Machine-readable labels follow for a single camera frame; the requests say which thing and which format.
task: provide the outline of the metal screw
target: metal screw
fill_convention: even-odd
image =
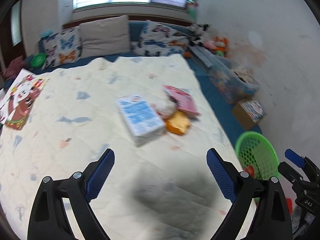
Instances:
[[[47,177],[44,177],[42,181],[43,181],[44,183],[47,183],[47,182],[49,182],[49,180],[50,180],[50,177],[47,176]]]
[[[276,178],[276,177],[271,177],[271,181],[272,181],[273,183],[277,183],[277,182],[279,181],[279,179]]]
[[[247,178],[247,177],[249,177],[249,173],[247,173],[246,171],[241,171],[240,176],[243,178]]]
[[[73,177],[75,178],[75,179],[79,179],[80,177],[81,177],[81,172],[75,172],[74,174],[73,174]]]

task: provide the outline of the white quilt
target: white quilt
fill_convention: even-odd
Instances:
[[[90,206],[112,240],[203,239],[215,233],[231,202],[224,199],[207,164],[214,147],[241,166],[187,62],[170,57],[97,58],[86,66],[56,69],[21,131],[0,137],[0,202],[21,240],[27,239],[32,204],[43,177],[69,178],[99,159],[106,148],[115,165]],[[139,94],[149,103],[165,98],[162,85],[187,90],[202,114],[189,133],[167,132],[135,147],[115,100]],[[65,200],[75,236],[81,232]],[[252,204],[238,238],[253,218]]]

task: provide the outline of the blue and white package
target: blue and white package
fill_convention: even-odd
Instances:
[[[136,146],[151,141],[164,133],[164,121],[140,96],[119,98],[117,103]]]

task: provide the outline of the blue gripper pad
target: blue gripper pad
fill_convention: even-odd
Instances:
[[[115,164],[115,154],[112,150],[109,150],[86,183],[84,198],[88,203],[98,197],[113,164]]]
[[[237,195],[235,190],[235,182],[224,168],[213,150],[207,152],[207,164],[212,175],[218,183],[218,186],[226,199],[232,203],[236,201]]]
[[[287,149],[284,153],[284,156],[299,168],[304,168],[304,166],[306,165],[304,159],[291,149]]]

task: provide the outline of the pink package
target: pink package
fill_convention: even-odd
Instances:
[[[191,115],[200,115],[196,110],[191,95],[172,86],[164,86],[164,91],[175,101],[177,101],[177,109]]]

